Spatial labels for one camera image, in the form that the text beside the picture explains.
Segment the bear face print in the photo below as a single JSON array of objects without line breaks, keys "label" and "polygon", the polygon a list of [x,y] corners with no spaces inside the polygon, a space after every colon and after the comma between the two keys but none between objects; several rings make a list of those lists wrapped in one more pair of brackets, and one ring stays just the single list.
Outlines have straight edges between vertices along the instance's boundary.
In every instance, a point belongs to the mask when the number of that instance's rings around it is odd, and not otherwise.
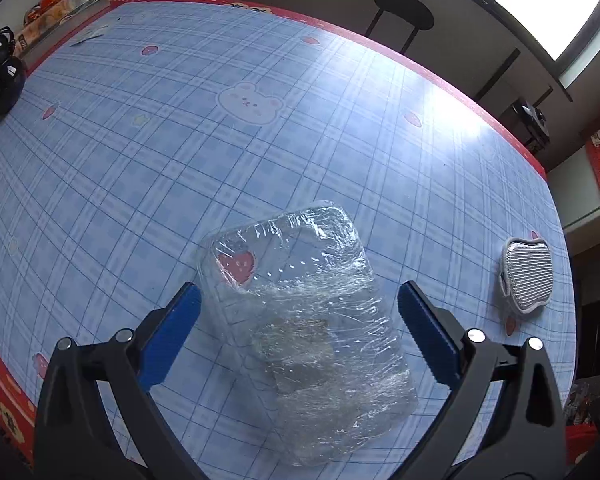
[{"label": "bear face print", "polygon": [[242,81],[218,94],[218,104],[228,114],[250,124],[272,123],[282,101],[277,97],[266,97],[256,91],[253,83]]}]

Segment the blue plaid tablecloth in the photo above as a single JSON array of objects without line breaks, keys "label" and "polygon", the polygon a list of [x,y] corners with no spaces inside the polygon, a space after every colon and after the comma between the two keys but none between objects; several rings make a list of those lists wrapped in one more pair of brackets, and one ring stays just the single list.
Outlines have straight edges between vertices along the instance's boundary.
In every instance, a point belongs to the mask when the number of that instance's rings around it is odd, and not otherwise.
[{"label": "blue plaid tablecloth", "polygon": [[[382,54],[266,12],[126,3],[89,30],[103,25],[103,36],[56,50],[0,121],[0,355],[34,402],[36,356],[49,359],[65,335],[90,344],[136,327],[196,279],[210,230],[319,199],[354,219],[390,303],[416,280],[466,328],[513,344],[540,337],[564,401],[575,319],[554,202],[474,111]],[[507,237],[531,231],[551,247],[554,291],[508,337],[498,258]],[[395,303],[392,315],[404,328]],[[384,480],[448,396],[401,333],[418,409],[325,466],[278,461],[204,312],[152,395],[213,479]],[[459,458],[475,452],[497,394],[495,384]]]}]

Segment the black stool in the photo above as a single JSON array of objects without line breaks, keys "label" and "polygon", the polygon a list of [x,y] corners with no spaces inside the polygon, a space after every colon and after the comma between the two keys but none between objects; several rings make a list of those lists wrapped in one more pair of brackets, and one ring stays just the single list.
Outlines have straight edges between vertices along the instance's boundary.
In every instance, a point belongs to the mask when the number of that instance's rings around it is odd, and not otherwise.
[{"label": "black stool", "polygon": [[423,4],[420,0],[374,0],[376,5],[378,6],[378,13],[373,18],[373,21],[369,25],[369,28],[365,32],[365,36],[368,38],[371,34],[371,31],[374,30],[376,23],[382,16],[382,13],[387,11],[392,14],[395,14],[399,18],[402,18],[405,22],[411,23],[413,25],[413,31],[411,31],[411,35],[407,38],[407,42],[404,44],[402,49],[400,50],[400,54],[404,54],[413,38],[416,37],[416,34],[420,30],[429,30],[433,27],[435,20],[433,19],[433,14],[427,6]]}]

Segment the clear plastic container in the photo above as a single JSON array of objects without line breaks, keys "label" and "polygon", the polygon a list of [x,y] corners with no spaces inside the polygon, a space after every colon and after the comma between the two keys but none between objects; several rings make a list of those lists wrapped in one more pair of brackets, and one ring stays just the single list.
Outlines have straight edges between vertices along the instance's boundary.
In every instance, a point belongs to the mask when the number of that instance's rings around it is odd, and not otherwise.
[{"label": "clear plastic container", "polygon": [[315,203],[202,245],[203,309],[287,462],[326,462],[413,412],[398,332],[342,208]]}]

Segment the red table edge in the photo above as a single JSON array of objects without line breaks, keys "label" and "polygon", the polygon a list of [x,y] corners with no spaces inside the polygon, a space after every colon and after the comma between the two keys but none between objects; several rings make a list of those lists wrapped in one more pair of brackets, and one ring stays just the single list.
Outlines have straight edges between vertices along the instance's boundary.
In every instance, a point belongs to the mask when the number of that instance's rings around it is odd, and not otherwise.
[{"label": "red table edge", "polygon": [[36,407],[0,357],[0,428],[30,464],[35,420]]},{"label": "red table edge", "polygon": [[369,38],[366,38],[364,36],[360,36],[359,34],[351,32],[346,28],[338,27],[337,25],[333,25],[331,23],[327,23],[316,18],[311,18],[310,16],[305,16],[304,14],[292,12],[291,10],[279,9],[277,7],[262,6],[260,4],[254,4],[252,2],[245,2],[243,0],[112,0],[109,7],[101,10],[100,12],[92,16],[90,19],[86,20],[84,23],[74,28],[74,30],[69,32],[64,38],[62,38],[62,40],[56,43],[47,53],[45,53],[44,56],[42,56],[36,63],[29,67],[29,69],[27,70],[27,74],[31,74],[37,67],[40,66],[40,64],[47,57],[49,57],[64,42],[66,42],[69,38],[77,34],[79,31],[83,30],[89,24],[93,23],[99,17],[103,16],[110,10],[119,7],[122,4],[130,2],[197,2],[215,5],[245,4],[250,7],[260,7],[269,9],[275,16],[281,16],[282,18],[288,18],[290,20],[295,20],[296,22],[305,23],[307,25],[311,25],[312,27],[321,28],[322,30],[326,30],[327,32],[337,34],[338,36],[346,38],[347,40],[355,41],[360,45],[370,48],[371,50],[374,50],[375,52],[378,52],[379,54],[382,54],[383,56],[386,56],[389,59],[400,63],[401,65],[407,67],[409,70],[412,70],[413,72],[421,75],[423,78],[433,83],[435,86],[452,95],[455,99],[460,101],[463,105],[465,105],[475,114],[477,114],[478,117],[480,117],[484,122],[486,122],[491,128],[496,130],[520,155],[522,155],[522,157],[529,164],[531,164],[531,166],[538,172],[538,174],[546,181],[546,173],[542,165],[533,155],[531,155],[531,153],[529,153],[529,150],[526,149],[522,145],[522,143],[516,139],[516,137],[514,137],[504,126],[502,126],[502,124],[500,124],[478,103],[474,102],[470,97],[463,94],[450,83],[434,74],[431,70],[424,68],[423,66],[417,64],[408,57],[405,57],[402,54],[398,54],[394,50],[391,50],[390,48],[382,44],[376,43],[375,41],[370,40]]}]

